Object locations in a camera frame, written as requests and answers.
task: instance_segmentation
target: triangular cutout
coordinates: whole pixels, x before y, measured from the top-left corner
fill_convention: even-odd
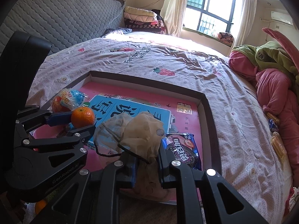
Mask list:
[[[72,185],[59,200],[53,205],[53,210],[65,215],[69,215],[72,210],[73,202],[78,190],[79,184]]]
[[[60,164],[69,160],[70,158],[72,158],[74,155],[75,155],[74,153],[67,153],[67,154],[62,154],[62,155],[50,156],[49,161],[50,161],[52,167],[57,167]]]
[[[217,184],[227,214],[231,215],[244,209],[244,205],[227,189],[223,183]]]

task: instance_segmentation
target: pink blanket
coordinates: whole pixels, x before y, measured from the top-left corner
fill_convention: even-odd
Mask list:
[[[299,69],[299,51],[278,31],[263,29],[275,38],[292,58]],[[233,51],[229,65],[232,70],[245,78],[257,89],[258,102],[263,111],[278,116],[281,124],[279,133],[283,139],[293,171],[293,184],[299,186],[299,106],[296,95],[289,90],[290,79],[277,69],[266,69],[258,72],[258,68],[240,52]]]

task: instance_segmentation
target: oreo cookie picture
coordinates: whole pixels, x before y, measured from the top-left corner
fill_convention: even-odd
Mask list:
[[[162,140],[164,149],[174,153],[176,160],[186,163],[189,167],[201,170],[201,159],[190,133],[167,133]]]
[[[189,167],[194,168],[197,162],[197,157],[193,151],[188,147],[178,143],[170,143],[167,145],[166,150],[174,152],[176,160],[182,161],[189,165]]]

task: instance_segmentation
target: headboard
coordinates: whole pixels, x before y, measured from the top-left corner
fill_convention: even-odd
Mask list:
[[[119,27],[124,0],[18,0],[0,26],[0,55],[19,30],[42,37],[56,53]]]

